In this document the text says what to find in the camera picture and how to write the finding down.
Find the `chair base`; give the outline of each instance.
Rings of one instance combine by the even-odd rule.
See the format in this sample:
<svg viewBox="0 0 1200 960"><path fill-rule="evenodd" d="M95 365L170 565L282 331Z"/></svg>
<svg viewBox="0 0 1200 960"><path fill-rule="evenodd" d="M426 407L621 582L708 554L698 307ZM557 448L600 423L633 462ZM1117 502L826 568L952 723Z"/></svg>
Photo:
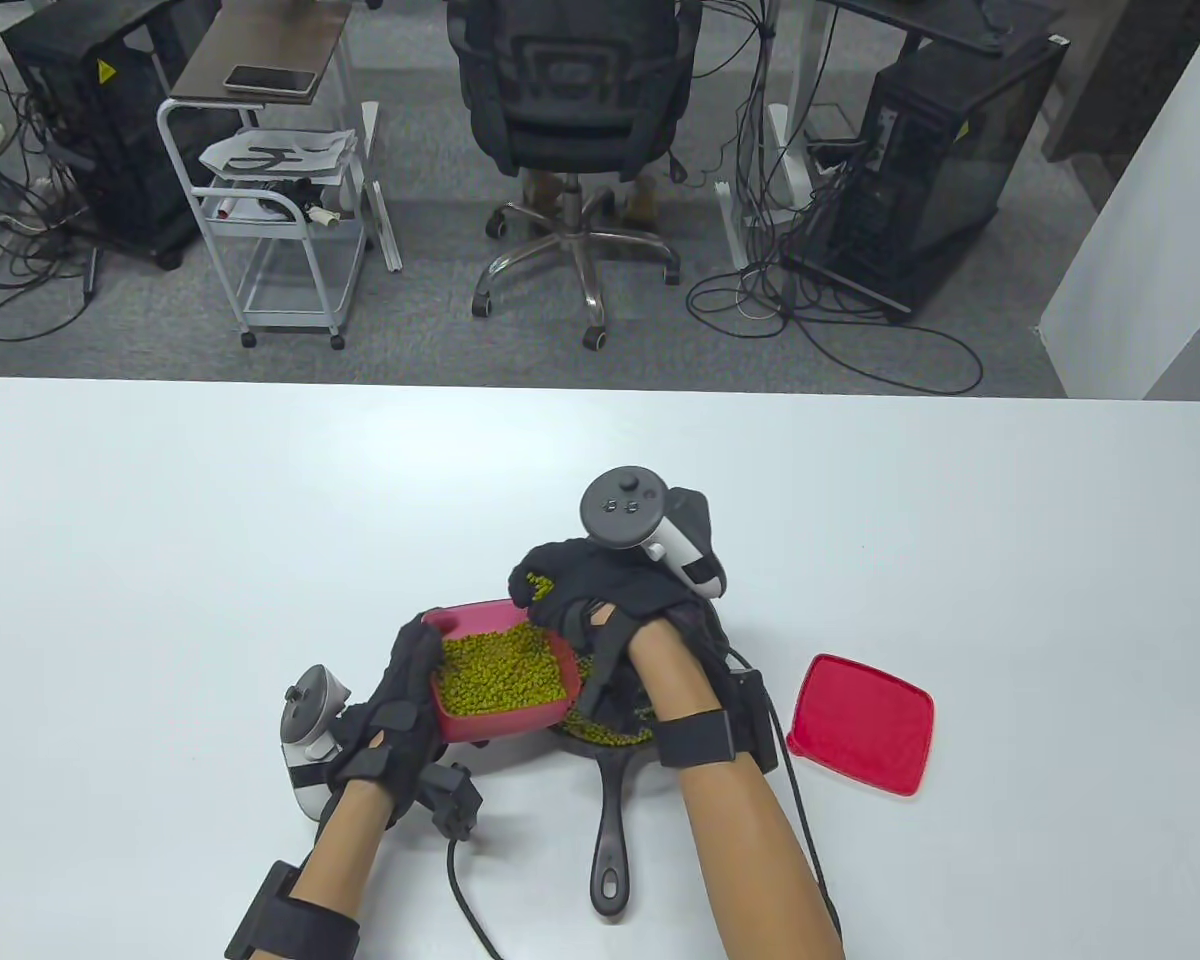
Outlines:
<svg viewBox="0 0 1200 960"><path fill-rule="evenodd" d="M590 312L590 326L582 337L582 346L592 352L604 348L606 332L606 314L604 292L596 275L596 244L613 244L619 247L656 253L662 262L662 282L668 286L679 283L679 256L667 241L654 233L628 230L617 227L595 227L594 221L601 212L613 210L614 197L610 187L598 188L595 193L582 200L582 187L577 174L568 174L564 180L564 192L560 194L560 216L546 216L517 202L508 202L496 209L485 224L487 236L498 239L508 234L508 215L528 220L545 232L545 236L524 242L496 257L476 281L476 293L470 300L470 313L478 319L485 319L492 312L490 287L494 277L514 266L536 260L550 253L560 253L565 262L571 262L574 271L582 284L582 298Z"/></svg>

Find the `metal frame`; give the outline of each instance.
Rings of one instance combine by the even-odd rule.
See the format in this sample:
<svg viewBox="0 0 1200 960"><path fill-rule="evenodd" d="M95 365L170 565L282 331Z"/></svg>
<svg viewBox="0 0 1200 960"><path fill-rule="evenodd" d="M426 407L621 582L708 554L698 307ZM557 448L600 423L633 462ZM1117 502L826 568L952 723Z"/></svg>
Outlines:
<svg viewBox="0 0 1200 960"><path fill-rule="evenodd" d="M334 49L325 78L330 77L338 94L335 108L336 124L341 128L356 131L356 148L347 166L349 182L343 184L343 202L348 209L356 210L358 216L334 228L308 223L298 205L281 193L266 188L238 186L222 178L215 178L208 187L197 187L190 180L187 166L172 137L169 115L182 108L234 110L239 113L245 127L252 127L256 125L257 113L266 109L265 104L247 100L206 102L169 98L156 113L156 125L161 140L164 142L164 150L169 154L178 181L187 196L190 209L204 236L212 270L221 280L226 300L245 346L253 346L256 342L252 325L324 328L330 334L330 342L335 349L344 346L341 329L347 323L352 293L364 265L364 251L368 246L370 228L366 221L372 223L386 269L394 274L403 269L385 198L382 196L382 185L379 180L370 179L367 174L376 145L377 119L382 108L374 101L358 100L346 50L346 36L338 38L338 46ZM238 215L232 215L229 218L220 217L226 202L235 206L241 200L274 202L288 212L289 220L245 218ZM217 238L253 238L257 241L239 283L233 283L232 276L226 270L217 247ZM298 283L304 275L300 270L286 269L283 241L295 241L302 246L304 269L308 270L308 277L314 284L316 302L293 305L294 298L302 295L298 290ZM330 276L338 278L335 287L330 284ZM289 302L286 306L269 302L277 300Z"/></svg>
<svg viewBox="0 0 1200 960"><path fill-rule="evenodd" d="M608 314L605 311L604 292L600 288L599 274L596 274L596 242L655 253L662 262L662 280L670 286L679 283L679 270L682 270L679 253L656 234L618 227L595 227L595 217L612 210L613 205L614 197L610 187L598 188L583 202L578 175L571 173L564 178L559 218L546 216L533 210L532 206L514 200L498 206L485 228L485 232L492 238L504 236L509 214L530 221L544 232L544 236L509 250L496 257L485 268L476 281L475 296L470 300L472 314L478 319L485 319L490 316L492 310L490 287L496 276L548 253L562 253L565 259L572 260L574 271L578 275L578 282L582 284L582 296L587 301L587 312L590 314L590 326L583 335L582 344L588 349L604 348L605 340L608 337L608 332L605 330Z"/></svg>

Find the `skillet handle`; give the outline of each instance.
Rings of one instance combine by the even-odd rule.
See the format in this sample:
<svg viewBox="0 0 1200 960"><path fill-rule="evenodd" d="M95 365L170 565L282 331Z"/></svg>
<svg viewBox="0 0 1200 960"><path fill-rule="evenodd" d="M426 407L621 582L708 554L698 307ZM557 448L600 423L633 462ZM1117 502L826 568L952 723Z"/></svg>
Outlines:
<svg viewBox="0 0 1200 960"><path fill-rule="evenodd" d="M590 860L590 905L600 916L618 916L631 899L628 838L622 828L622 781L631 763L631 751L600 754L600 832Z"/></svg>

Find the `carpet floor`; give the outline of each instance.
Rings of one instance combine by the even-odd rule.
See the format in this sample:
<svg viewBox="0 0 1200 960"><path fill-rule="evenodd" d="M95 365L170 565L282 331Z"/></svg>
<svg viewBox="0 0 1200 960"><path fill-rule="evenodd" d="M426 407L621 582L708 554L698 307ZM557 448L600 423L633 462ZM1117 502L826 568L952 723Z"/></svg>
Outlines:
<svg viewBox="0 0 1200 960"><path fill-rule="evenodd" d="M473 320L472 286L499 248L484 235L484 221L518 186L472 139L444 38L444 5L390 6L377 14L356 11L353 59L362 96L385 109L376 166L404 271L390 274L379 256L368 257L347 349L334 352L326 337L301 332L263 332L256 349L240 348L208 252L197 242L170 274L108 257L97 300L82 319L37 342L0 343L0 376L900 392L838 367L796 330L739 340L695 323L684 292L695 280L727 270L728 247L710 185L672 186L665 166L660 230L682 256L683 284L665 287L659 269L643 262L606 262L601 280L612 320L605 352L594 355L580 346L586 311L572 269L564 266L514 271L494 288L494 316ZM709 18L700 68L720 64L743 37L745 29ZM898 42L892 29L846 14L818 101L836 106L839 115L859 116L874 68L896 55ZM773 90L786 90L792 56L791 42L779 46ZM731 68L695 83L676 142L690 184L719 163L720 142L733 132L733 110L750 78L746 60L742 55ZM1037 124L1001 212L923 316L924 324L979 353L980 396L1061 395L1036 320L1094 212L1070 169L1040 156L1043 133ZM731 163L725 151L724 169ZM504 244L516 236L512 230ZM239 251L230 260L239 260ZM2 314L1 332L52 324L78 296L74 282L48 284ZM722 314L722 323L742 334L772 329L737 314ZM818 338L854 366L929 388L960 388L974 372L952 343L906 328L823 328Z"/></svg>

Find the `white table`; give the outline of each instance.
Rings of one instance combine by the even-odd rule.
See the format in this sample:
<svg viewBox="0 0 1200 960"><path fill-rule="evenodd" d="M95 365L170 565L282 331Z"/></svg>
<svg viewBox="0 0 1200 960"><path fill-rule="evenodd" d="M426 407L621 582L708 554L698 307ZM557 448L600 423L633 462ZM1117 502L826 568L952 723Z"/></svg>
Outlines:
<svg viewBox="0 0 1200 960"><path fill-rule="evenodd" d="M286 684L366 694L623 462L709 494L780 713L821 650L937 701L914 800L797 762L854 960L1200 958L1200 406L0 380L1 960L220 956L312 838ZM505 956L722 955L660 768L606 925L595 769L470 762ZM427 820L384 850L361 960L480 958Z"/></svg>

